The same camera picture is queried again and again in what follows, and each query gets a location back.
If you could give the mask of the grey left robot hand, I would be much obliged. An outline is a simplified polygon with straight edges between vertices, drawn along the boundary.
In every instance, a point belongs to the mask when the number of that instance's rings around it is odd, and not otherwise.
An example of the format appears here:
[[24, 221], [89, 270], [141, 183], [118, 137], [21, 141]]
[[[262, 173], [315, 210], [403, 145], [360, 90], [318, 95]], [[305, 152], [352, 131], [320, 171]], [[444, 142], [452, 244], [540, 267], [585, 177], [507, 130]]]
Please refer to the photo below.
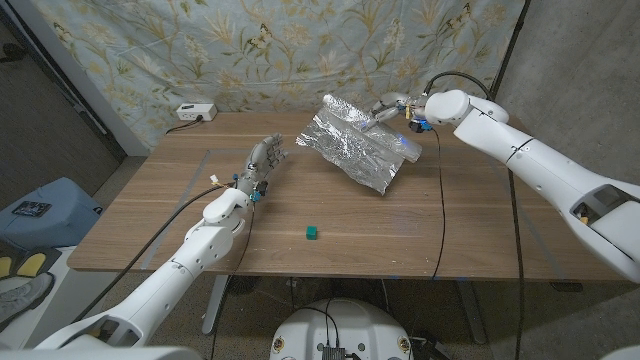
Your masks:
[[274, 133], [258, 142], [246, 159], [243, 171], [239, 175], [236, 188], [248, 196], [259, 194], [265, 196], [270, 173], [287, 156], [283, 150], [281, 133]]

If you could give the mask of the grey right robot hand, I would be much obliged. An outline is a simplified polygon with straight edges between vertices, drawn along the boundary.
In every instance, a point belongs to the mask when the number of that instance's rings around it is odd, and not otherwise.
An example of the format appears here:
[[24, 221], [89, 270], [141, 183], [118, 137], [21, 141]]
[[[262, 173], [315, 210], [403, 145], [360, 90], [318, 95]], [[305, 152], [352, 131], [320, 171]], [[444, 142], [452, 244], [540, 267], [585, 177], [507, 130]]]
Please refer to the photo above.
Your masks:
[[404, 93], [385, 93], [367, 111], [369, 119], [362, 126], [363, 131], [385, 123], [397, 115], [403, 115], [409, 121], [409, 128], [416, 133], [430, 131], [432, 126], [427, 122], [425, 106], [428, 97], [424, 94], [410, 96]]

